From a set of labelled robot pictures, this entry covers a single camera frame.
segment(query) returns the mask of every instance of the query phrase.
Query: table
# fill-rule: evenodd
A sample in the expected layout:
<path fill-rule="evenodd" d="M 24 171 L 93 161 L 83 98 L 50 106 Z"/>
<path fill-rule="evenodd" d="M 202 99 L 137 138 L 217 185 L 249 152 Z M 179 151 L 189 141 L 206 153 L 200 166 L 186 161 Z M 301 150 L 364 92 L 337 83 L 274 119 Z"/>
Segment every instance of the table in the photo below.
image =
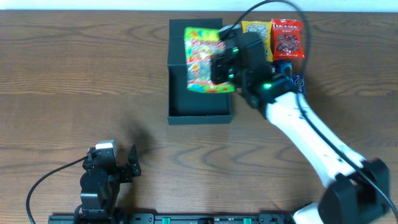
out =
<path fill-rule="evenodd" d="M 230 124 L 169 126 L 169 19 L 240 12 L 2 11 L 0 223 L 27 223 L 25 199 L 48 171 L 115 139 L 138 147 L 142 176 L 124 184 L 131 212 L 295 210 L 324 192 L 315 171 L 276 127 L 233 95 Z M 307 100 L 334 132 L 391 170 L 398 203 L 397 14 L 308 13 L 313 47 Z M 298 18 L 254 12 L 247 20 Z M 37 223 L 80 204 L 75 165 L 43 181 Z M 378 223 L 393 223 L 391 214 Z"/>

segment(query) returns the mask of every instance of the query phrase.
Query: colorful candy bag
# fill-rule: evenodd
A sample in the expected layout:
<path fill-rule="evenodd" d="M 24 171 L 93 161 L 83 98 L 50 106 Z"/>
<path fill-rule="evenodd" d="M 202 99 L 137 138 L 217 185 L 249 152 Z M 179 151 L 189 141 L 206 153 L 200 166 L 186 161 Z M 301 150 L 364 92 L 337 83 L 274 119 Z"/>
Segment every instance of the colorful candy bag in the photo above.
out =
<path fill-rule="evenodd" d="M 257 32 L 261 36 L 266 48 L 266 59 L 269 62 L 273 60 L 271 51 L 271 27 L 272 22 L 242 21 L 243 32 Z"/>
<path fill-rule="evenodd" d="M 224 51 L 218 29 L 185 28 L 185 58 L 187 60 L 187 89 L 199 93 L 229 93 L 235 87 L 226 82 L 214 84 L 211 79 L 211 55 Z"/>
<path fill-rule="evenodd" d="M 273 19 L 274 60 L 284 58 L 304 58 L 301 47 L 301 21 L 291 19 Z"/>

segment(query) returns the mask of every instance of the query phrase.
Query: yellow snack bag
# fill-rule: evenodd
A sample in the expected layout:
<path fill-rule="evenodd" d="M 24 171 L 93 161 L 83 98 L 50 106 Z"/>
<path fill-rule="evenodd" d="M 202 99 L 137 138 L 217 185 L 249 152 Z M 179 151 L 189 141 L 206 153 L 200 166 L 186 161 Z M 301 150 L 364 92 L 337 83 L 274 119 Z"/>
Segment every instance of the yellow snack bag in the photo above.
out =
<path fill-rule="evenodd" d="M 271 27 L 272 22 L 242 21 L 243 32 L 257 32 L 261 36 L 266 48 L 266 59 L 269 62 L 273 61 L 271 51 Z"/>

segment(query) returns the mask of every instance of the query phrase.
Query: black box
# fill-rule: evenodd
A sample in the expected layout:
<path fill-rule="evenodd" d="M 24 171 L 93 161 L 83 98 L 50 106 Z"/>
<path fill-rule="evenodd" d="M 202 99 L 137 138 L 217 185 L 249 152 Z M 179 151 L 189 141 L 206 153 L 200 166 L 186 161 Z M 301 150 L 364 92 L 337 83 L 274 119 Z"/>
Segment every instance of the black box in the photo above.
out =
<path fill-rule="evenodd" d="M 169 124 L 225 124 L 232 120 L 229 93 L 187 90 L 184 32 L 186 27 L 220 29 L 222 19 L 172 19 L 169 39 Z"/>

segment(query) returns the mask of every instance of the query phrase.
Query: red snack bag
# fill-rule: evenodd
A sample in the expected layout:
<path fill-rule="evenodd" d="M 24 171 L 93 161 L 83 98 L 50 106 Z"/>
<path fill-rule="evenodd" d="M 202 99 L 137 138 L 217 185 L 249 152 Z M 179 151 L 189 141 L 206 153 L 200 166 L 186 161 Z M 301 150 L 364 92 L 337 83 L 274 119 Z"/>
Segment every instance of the red snack bag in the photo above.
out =
<path fill-rule="evenodd" d="M 274 36 L 274 60 L 284 58 L 304 58 L 301 47 L 301 21 L 292 19 L 272 19 Z"/>

